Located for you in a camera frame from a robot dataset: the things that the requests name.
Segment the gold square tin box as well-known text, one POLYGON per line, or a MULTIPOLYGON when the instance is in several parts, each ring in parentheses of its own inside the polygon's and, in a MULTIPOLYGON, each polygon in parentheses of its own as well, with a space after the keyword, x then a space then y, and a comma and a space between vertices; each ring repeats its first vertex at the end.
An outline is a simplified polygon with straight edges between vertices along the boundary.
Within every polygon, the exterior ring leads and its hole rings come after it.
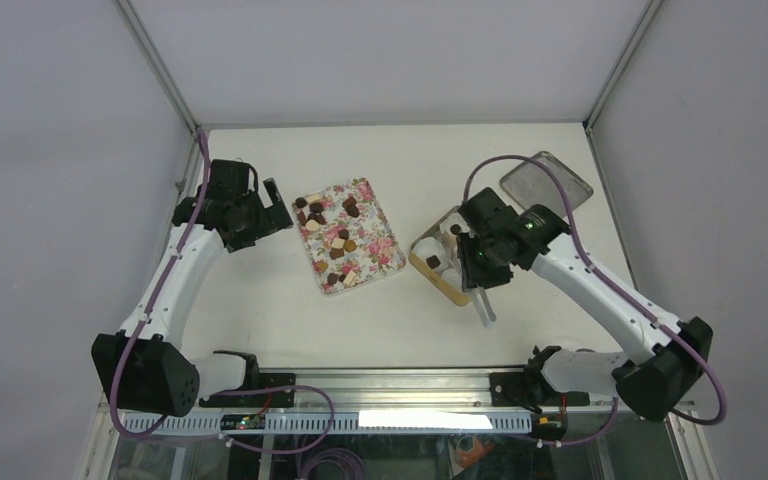
POLYGON ((458 207, 452 207, 410 245, 410 264, 444 297, 458 307, 471 303, 462 290, 457 235, 468 231, 458 207))

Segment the silver square tin lid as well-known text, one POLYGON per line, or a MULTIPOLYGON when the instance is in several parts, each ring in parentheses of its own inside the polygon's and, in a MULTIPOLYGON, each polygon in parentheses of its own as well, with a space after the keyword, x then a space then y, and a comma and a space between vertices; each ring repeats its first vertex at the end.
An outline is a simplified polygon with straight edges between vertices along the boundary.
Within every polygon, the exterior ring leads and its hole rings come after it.
MULTIPOLYGON (((569 206, 575 210, 593 195, 593 187, 548 151, 541 151, 533 160, 548 168, 559 181, 569 206)), ((559 188, 539 166, 522 163, 500 179, 499 186, 522 209, 543 205, 562 218, 567 217, 559 188)))

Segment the dark square chocolate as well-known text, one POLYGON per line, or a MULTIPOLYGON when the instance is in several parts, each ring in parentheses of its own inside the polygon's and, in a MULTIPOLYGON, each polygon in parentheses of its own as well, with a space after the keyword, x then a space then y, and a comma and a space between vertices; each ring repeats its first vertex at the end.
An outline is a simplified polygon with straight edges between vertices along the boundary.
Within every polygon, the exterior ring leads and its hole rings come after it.
POLYGON ((436 255, 428 256, 425 259, 425 262, 426 262, 427 266, 430 269, 432 269, 432 270, 438 269, 441 266, 441 264, 442 264, 442 262, 440 261, 439 257, 436 256, 436 255))

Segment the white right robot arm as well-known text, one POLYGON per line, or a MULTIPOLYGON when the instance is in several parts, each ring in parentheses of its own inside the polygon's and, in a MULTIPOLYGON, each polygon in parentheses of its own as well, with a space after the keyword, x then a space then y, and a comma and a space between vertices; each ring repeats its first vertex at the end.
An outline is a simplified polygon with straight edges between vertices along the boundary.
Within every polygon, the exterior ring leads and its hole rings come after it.
POLYGON ((549 282, 594 319, 617 352, 535 348, 523 369, 526 403, 548 405, 562 393, 620 399, 637 415, 660 421, 703 375, 712 328, 681 320, 632 291, 583 246, 573 225, 544 205, 518 213, 490 188, 458 208, 466 224, 457 255, 466 290, 508 284, 514 268, 549 282))

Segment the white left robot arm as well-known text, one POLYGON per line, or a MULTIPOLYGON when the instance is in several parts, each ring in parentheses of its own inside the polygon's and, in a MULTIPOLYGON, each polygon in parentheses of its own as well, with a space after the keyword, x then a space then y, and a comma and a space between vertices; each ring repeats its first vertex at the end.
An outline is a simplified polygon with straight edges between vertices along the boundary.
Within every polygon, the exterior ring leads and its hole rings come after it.
POLYGON ((216 350, 189 359, 181 351, 185 325, 213 264, 292 227, 274 179, 249 163, 213 160, 193 196, 171 219, 169 242, 148 288, 113 334, 100 334, 91 356, 111 405, 183 417, 223 392, 237 406, 261 392, 255 355, 216 350))

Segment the white heart chocolate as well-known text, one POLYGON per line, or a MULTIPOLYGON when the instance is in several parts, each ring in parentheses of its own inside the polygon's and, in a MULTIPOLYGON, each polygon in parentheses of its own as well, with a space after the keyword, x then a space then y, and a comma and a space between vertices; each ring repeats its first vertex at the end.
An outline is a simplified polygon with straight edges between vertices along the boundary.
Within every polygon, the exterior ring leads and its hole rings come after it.
POLYGON ((320 229, 321 225, 316 220, 308 220, 305 224, 305 228, 309 232, 315 232, 320 229))

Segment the white rectangular chocolate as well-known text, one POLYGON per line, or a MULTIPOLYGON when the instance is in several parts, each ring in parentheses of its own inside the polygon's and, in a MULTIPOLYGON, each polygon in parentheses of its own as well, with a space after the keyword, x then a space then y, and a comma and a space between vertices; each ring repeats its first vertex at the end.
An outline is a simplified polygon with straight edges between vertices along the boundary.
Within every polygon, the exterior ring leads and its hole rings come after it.
POLYGON ((344 285, 346 288, 349 288, 349 287, 351 287, 351 286, 352 286, 352 285, 355 283, 355 281, 357 280, 357 277, 358 277, 358 275, 357 275, 357 273, 356 273, 355 271, 349 271, 349 272, 348 272, 348 273, 347 273, 347 274, 346 274, 346 275, 343 277, 343 279, 341 280, 341 282, 342 282, 342 284, 343 284, 343 285, 344 285))

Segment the white paper cup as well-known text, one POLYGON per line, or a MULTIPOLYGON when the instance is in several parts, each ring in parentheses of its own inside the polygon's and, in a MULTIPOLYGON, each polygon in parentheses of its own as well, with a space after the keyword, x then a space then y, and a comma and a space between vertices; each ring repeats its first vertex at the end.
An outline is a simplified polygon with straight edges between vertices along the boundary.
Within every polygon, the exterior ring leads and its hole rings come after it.
POLYGON ((454 212, 442 220, 439 232, 442 240, 456 241, 460 234, 469 234, 470 227, 458 212, 454 212))
POLYGON ((458 256, 458 239, 456 237, 445 238, 443 240, 443 244, 444 244, 446 253, 448 255, 451 267, 460 271, 461 264, 458 256))
POLYGON ((450 267, 450 261, 448 258, 448 255, 446 253, 445 247, 442 244, 441 241, 434 237, 425 237, 421 240, 419 240, 411 250, 411 253, 416 256, 423 265, 426 267, 427 264, 425 262, 425 259, 428 256, 436 255, 439 257, 440 261, 442 262, 441 266, 436 269, 432 270, 437 273, 441 273, 444 270, 448 269, 450 267))

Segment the floral rectangular tray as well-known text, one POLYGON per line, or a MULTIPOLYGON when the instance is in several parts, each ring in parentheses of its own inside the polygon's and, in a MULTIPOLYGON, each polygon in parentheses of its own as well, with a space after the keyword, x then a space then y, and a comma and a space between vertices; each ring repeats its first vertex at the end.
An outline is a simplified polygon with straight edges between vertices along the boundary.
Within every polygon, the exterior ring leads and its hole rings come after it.
POLYGON ((399 272, 408 263, 373 187, 365 177, 302 195, 292 201, 292 211, 314 278, 320 291, 326 296, 339 295, 384 279, 399 272), (310 211, 310 204, 314 202, 323 205, 324 210, 321 213, 310 211), (350 205, 358 207, 358 218, 347 214, 346 208, 350 205), (309 232, 305 225, 299 224, 297 214, 300 210, 307 214, 307 221, 313 219, 321 225, 318 231, 309 232), (357 243, 357 249, 346 252, 343 247, 345 255, 332 260, 329 257, 331 243, 338 237, 341 229, 350 232, 349 239, 357 243), (315 264, 318 261, 326 261, 328 269, 317 272, 315 264), (327 276, 330 273, 339 276, 346 275, 349 271, 355 271, 358 275, 351 287, 346 288, 339 281, 333 286, 327 284, 327 276))

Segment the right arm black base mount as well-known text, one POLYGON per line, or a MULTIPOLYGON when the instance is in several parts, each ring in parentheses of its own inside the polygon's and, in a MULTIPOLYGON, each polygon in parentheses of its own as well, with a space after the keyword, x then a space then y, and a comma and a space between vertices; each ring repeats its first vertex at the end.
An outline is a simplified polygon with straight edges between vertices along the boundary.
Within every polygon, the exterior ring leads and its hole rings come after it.
POLYGON ((585 392, 558 392, 542 376, 546 361, 561 350, 560 346, 534 347, 532 358, 519 370, 491 372, 489 391, 494 407, 521 407, 534 413, 541 413, 542 407, 573 406, 590 404, 585 392))

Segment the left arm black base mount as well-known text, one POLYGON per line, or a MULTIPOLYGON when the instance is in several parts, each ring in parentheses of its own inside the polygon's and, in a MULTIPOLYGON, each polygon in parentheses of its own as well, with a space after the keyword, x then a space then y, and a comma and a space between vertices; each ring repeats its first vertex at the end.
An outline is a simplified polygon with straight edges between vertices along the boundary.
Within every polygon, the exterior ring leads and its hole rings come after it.
POLYGON ((202 408, 260 408, 272 395, 271 405, 291 407, 295 373, 263 372, 257 356, 231 350, 215 350, 197 359, 200 375, 198 405, 202 408))

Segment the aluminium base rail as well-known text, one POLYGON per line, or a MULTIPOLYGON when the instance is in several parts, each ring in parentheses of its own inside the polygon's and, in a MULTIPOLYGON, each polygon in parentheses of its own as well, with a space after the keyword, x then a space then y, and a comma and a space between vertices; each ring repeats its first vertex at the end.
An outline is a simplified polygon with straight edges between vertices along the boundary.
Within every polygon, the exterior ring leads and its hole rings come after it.
POLYGON ((324 391, 339 412, 366 409, 469 411, 479 408, 520 409, 525 404, 523 367, 490 368, 262 368, 243 389, 276 388, 272 394, 218 395, 199 399, 187 380, 164 407, 171 417, 194 409, 255 410, 325 409, 321 395, 295 390, 307 385, 324 391))

